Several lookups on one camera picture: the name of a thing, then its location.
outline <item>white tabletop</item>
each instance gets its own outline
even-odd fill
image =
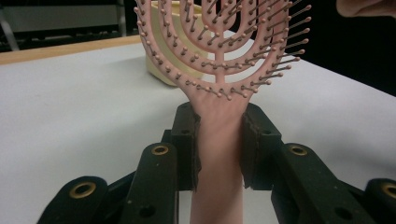
[[[0,66],[0,223],[37,222],[77,177],[131,173],[172,128],[187,97],[148,74],[144,56],[137,44]],[[341,180],[396,179],[395,97],[299,62],[251,102]],[[269,192],[245,193],[245,223],[276,223]],[[188,223],[188,192],[180,203]]]

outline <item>cream-colored object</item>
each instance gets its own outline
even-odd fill
[[[201,49],[196,48],[190,40],[186,37],[186,35],[183,32],[183,29],[181,28],[181,23],[180,23],[180,14],[179,14],[179,7],[180,3],[178,1],[172,1],[172,20],[175,25],[175,30],[177,31],[178,38],[183,42],[183,44],[189,49],[198,54],[200,57],[207,57],[207,52],[203,51]],[[202,23],[202,17],[201,17],[201,7],[194,5],[194,14],[198,16],[197,21],[195,22],[195,28],[199,31],[201,31],[204,27]],[[180,71],[188,74],[190,77],[196,77],[196,78],[201,78],[203,73],[196,71],[190,67],[188,67],[186,64],[181,62],[170,50],[164,40],[163,37],[161,36],[161,31],[160,31],[160,25],[162,23],[160,22],[161,20],[158,18],[158,2],[151,2],[151,27],[152,31],[155,36],[155,40],[160,47],[160,50],[162,54],[166,57],[166,59],[172,63],[174,66],[176,66]],[[157,77],[159,80],[162,82],[170,85],[170,86],[176,86],[175,83],[169,78],[165,77],[160,70],[154,65],[152,60],[149,58],[149,56],[146,55],[146,67],[148,71]]]

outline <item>curved brush rib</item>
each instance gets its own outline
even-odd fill
[[[311,6],[289,15],[289,9],[300,2],[203,0],[202,17],[197,17],[193,1],[181,0],[177,3],[182,30],[176,31],[172,1],[158,1],[161,9],[158,11],[159,21],[151,19],[151,1],[136,1],[137,25],[148,56],[166,77],[186,93],[195,113],[201,117],[196,145],[202,170],[197,189],[192,194],[191,224],[242,223],[242,175],[239,169],[242,115],[249,99],[260,86],[271,85],[273,78],[283,77],[279,71],[291,69],[289,63],[300,60],[293,56],[304,54],[303,49],[284,52],[285,49],[308,43],[308,39],[288,43],[309,32],[308,28],[303,28],[294,35],[288,35],[290,29],[297,29],[311,21],[310,17],[295,21]],[[226,36],[224,33],[233,26],[237,16],[241,18],[238,31]],[[201,27],[197,25],[198,21],[203,24]],[[160,23],[159,34],[152,32],[153,22]],[[256,38],[243,55],[225,59],[226,53],[241,49],[254,33]],[[160,51],[154,36],[162,38],[181,62],[214,76],[215,81],[206,82],[179,70]],[[184,42],[186,39],[198,49],[212,53],[214,59],[189,49]],[[249,68],[248,71],[253,71],[250,76],[233,83],[225,81],[226,76],[242,73]]]

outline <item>pink hairbrush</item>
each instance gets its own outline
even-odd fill
[[[194,26],[193,2],[180,1],[179,14],[186,37],[199,49],[213,53],[215,59],[203,58],[189,50],[177,38],[172,21],[172,2],[159,1],[159,21],[151,20],[151,1],[137,0],[137,22],[143,46],[158,69],[189,98],[196,114],[201,117],[197,147],[202,164],[199,183],[192,195],[191,224],[242,223],[242,174],[239,167],[241,151],[241,122],[248,101],[261,85],[270,85],[273,77],[282,77],[279,71],[290,69],[287,63],[297,62],[304,50],[285,54],[284,50],[306,44],[308,39],[287,45],[288,40],[309,32],[303,29],[289,35],[290,29],[310,21],[306,18],[289,26],[289,21],[309,10],[311,6],[289,16],[289,8],[301,0],[204,0],[202,20],[204,28]],[[238,31],[225,37],[224,32],[241,22]],[[154,34],[151,23],[159,22],[160,34]],[[240,49],[256,32],[253,44],[244,55],[225,60],[225,53]],[[215,76],[215,82],[206,82],[180,72],[161,53],[154,36],[164,39],[167,47],[187,66]],[[225,76],[257,67],[250,76],[227,83]]]

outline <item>pink object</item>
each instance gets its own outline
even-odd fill
[[[270,85],[270,78],[282,77],[282,70],[291,69],[292,63],[300,58],[284,60],[285,57],[303,54],[304,50],[284,54],[290,46],[306,44],[307,39],[287,46],[287,40],[309,32],[302,30],[288,36],[288,31],[306,18],[289,27],[289,21],[310,6],[289,16],[289,8],[301,0],[221,0],[221,8],[216,9],[218,0],[204,0],[202,3],[203,30],[194,28],[192,1],[180,1],[182,28],[190,42],[215,55],[215,60],[202,58],[189,51],[179,38],[174,38],[175,29],[171,17],[171,2],[159,1],[162,20],[150,19],[151,1],[137,0],[135,12],[138,16],[139,33],[143,46],[151,60],[174,81],[188,96],[192,107],[201,116],[201,126],[197,136],[197,146],[202,163],[199,184],[192,195],[191,224],[240,224],[243,223],[242,175],[239,167],[241,151],[241,120],[248,101],[261,85]],[[230,37],[224,37],[240,14],[239,30]],[[163,24],[161,34],[151,31],[151,23]],[[257,32],[249,50],[241,57],[225,60],[227,52],[240,49],[251,35]],[[159,51],[154,39],[161,35],[167,47],[189,67],[215,76],[210,83],[189,74],[183,74],[169,63]],[[226,83],[225,76],[237,74],[256,66],[249,77],[233,83]]]

